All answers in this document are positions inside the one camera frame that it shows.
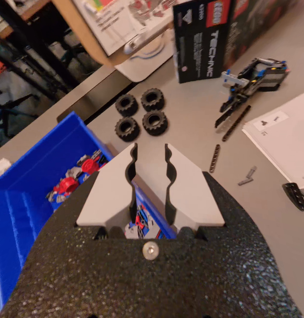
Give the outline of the long black toy beam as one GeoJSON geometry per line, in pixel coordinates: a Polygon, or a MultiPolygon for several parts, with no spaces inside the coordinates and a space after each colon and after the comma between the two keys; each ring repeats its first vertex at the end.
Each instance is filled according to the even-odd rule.
{"type": "Polygon", "coordinates": [[[251,110],[251,105],[248,105],[245,110],[241,113],[241,115],[236,119],[236,121],[232,124],[232,126],[228,129],[225,135],[222,137],[221,141],[226,142],[229,137],[233,134],[236,128],[240,125],[241,121],[245,118],[245,116],[251,110]]]}

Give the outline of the curved wooden stand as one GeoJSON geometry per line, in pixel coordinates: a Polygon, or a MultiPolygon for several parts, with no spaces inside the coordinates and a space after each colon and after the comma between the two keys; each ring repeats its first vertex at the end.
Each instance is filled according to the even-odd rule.
{"type": "Polygon", "coordinates": [[[153,39],[157,38],[161,35],[165,30],[171,28],[173,26],[173,21],[170,22],[163,30],[153,35],[151,38],[146,40],[142,45],[138,47],[137,50],[133,51],[132,54],[126,55],[123,52],[123,48],[119,49],[117,52],[112,54],[111,56],[107,56],[105,51],[102,49],[98,40],[94,37],[93,32],[89,28],[88,24],[80,14],[78,8],[75,6],[73,1],[52,1],[56,8],[59,10],[60,14],[63,16],[67,24],[70,26],[72,31],[77,35],[81,44],[86,49],[86,51],[90,54],[90,56],[102,65],[107,66],[116,66],[124,61],[126,61],[129,57],[134,55],[144,46],[146,46],[153,39]]]}

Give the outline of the white rounded knob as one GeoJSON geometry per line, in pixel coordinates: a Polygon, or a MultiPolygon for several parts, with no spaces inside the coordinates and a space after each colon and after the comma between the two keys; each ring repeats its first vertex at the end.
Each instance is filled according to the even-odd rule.
{"type": "Polygon", "coordinates": [[[130,55],[133,53],[133,51],[137,50],[141,44],[142,44],[142,34],[138,34],[124,45],[123,52],[126,55],[130,55]]]}

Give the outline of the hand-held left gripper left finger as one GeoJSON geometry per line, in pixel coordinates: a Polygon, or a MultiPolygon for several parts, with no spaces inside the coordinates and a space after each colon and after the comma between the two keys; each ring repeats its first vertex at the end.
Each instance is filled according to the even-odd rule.
{"type": "Polygon", "coordinates": [[[130,144],[99,170],[98,176],[76,221],[78,226],[125,227],[135,222],[135,187],[138,145],[130,144]]]}

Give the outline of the small grey angled toy piece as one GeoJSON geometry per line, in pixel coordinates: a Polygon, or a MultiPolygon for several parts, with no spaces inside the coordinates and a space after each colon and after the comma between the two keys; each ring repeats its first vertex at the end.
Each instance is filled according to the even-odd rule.
{"type": "Polygon", "coordinates": [[[248,184],[250,182],[253,181],[253,173],[256,171],[257,167],[256,166],[253,166],[249,172],[247,173],[246,177],[244,180],[238,182],[238,186],[242,186],[242,185],[245,185],[245,184],[248,184]]]}

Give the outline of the white printed display board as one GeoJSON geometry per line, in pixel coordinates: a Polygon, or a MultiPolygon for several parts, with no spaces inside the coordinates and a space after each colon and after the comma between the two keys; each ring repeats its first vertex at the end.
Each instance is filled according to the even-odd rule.
{"type": "Polygon", "coordinates": [[[80,14],[107,56],[138,34],[142,44],[173,21],[177,0],[74,0],[80,14]]]}

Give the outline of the white instruction booklet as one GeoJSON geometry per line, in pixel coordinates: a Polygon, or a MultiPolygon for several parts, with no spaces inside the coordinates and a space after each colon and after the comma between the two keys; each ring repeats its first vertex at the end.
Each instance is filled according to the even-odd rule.
{"type": "Polygon", "coordinates": [[[304,189],[304,93],[247,122],[242,131],[289,182],[304,189]]]}

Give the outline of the black perforated toy panel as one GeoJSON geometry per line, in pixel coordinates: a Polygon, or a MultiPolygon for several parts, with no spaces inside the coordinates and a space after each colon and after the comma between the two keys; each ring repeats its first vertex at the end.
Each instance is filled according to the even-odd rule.
{"type": "Polygon", "coordinates": [[[285,183],[282,184],[282,188],[293,205],[300,211],[304,212],[304,196],[297,183],[285,183]]]}

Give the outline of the short black toy beam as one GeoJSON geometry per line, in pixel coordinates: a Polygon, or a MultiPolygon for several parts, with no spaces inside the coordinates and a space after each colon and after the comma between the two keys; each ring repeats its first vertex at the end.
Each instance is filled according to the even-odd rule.
{"type": "Polygon", "coordinates": [[[220,154],[220,150],[221,150],[221,145],[217,144],[215,146],[213,157],[212,157],[212,160],[211,160],[211,163],[210,163],[209,173],[214,173],[214,171],[215,171],[216,164],[217,164],[217,161],[218,161],[218,157],[219,157],[219,154],[220,154]]]}

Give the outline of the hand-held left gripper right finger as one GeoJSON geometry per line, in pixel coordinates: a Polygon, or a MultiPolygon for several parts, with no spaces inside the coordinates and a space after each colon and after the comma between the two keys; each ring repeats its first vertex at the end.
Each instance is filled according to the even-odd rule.
{"type": "Polygon", "coordinates": [[[165,144],[165,215],[175,228],[223,227],[225,221],[203,171],[173,145],[165,144]]]}

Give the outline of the pile of small toy bricks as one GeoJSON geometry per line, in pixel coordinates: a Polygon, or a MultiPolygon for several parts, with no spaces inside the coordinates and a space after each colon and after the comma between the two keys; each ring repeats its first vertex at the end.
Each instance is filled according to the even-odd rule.
{"type": "MultiPolygon", "coordinates": [[[[89,177],[87,173],[83,173],[81,166],[87,159],[93,159],[99,164],[99,167],[104,167],[108,160],[100,149],[94,151],[93,155],[85,154],[76,163],[76,166],[67,169],[65,177],[73,177],[78,180],[79,186],[82,185],[89,177]]],[[[60,178],[57,185],[46,195],[47,200],[51,204],[53,213],[63,204],[72,193],[59,194],[59,183],[64,178],[60,178]]],[[[169,226],[166,224],[164,217],[150,202],[144,192],[133,182],[136,191],[137,213],[135,221],[129,221],[125,225],[124,234],[127,239],[164,239],[169,238],[169,226]]]]}

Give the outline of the black toy set box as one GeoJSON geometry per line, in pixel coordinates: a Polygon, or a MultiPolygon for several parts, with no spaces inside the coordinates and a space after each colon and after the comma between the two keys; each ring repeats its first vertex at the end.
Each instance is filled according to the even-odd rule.
{"type": "Polygon", "coordinates": [[[220,77],[296,3],[194,0],[174,5],[174,63],[178,82],[220,77]]]}

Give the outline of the black office chair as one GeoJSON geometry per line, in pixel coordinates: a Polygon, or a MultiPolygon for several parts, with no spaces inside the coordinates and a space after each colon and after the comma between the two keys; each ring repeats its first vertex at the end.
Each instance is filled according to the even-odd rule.
{"type": "Polygon", "coordinates": [[[28,94],[24,97],[16,99],[14,101],[8,101],[7,103],[1,105],[0,104],[0,128],[3,130],[3,133],[8,138],[13,138],[13,134],[9,134],[9,117],[10,115],[18,116],[23,115],[27,117],[31,117],[33,119],[37,119],[39,116],[37,114],[28,114],[22,111],[16,110],[15,107],[19,106],[21,103],[33,97],[36,101],[39,101],[39,97],[35,94],[28,94]]]}

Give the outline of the blue plastic parts bin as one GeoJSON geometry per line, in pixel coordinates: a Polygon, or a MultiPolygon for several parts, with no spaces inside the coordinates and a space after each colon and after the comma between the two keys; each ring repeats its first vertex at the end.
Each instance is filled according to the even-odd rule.
{"type": "Polygon", "coordinates": [[[170,317],[172,272],[125,227],[78,226],[94,172],[54,213],[46,195],[85,154],[110,151],[69,115],[0,177],[0,317],[170,317]]]}

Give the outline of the partly built toy vehicle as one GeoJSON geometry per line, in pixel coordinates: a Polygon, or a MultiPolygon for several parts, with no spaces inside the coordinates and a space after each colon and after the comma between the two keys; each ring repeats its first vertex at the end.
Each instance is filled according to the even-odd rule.
{"type": "Polygon", "coordinates": [[[221,77],[224,82],[231,82],[229,98],[220,108],[222,115],[215,121],[218,128],[240,106],[245,104],[257,91],[273,92],[279,89],[282,82],[289,75],[286,61],[268,58],[254,58],[238,75],[223,71],[221,77]]]}

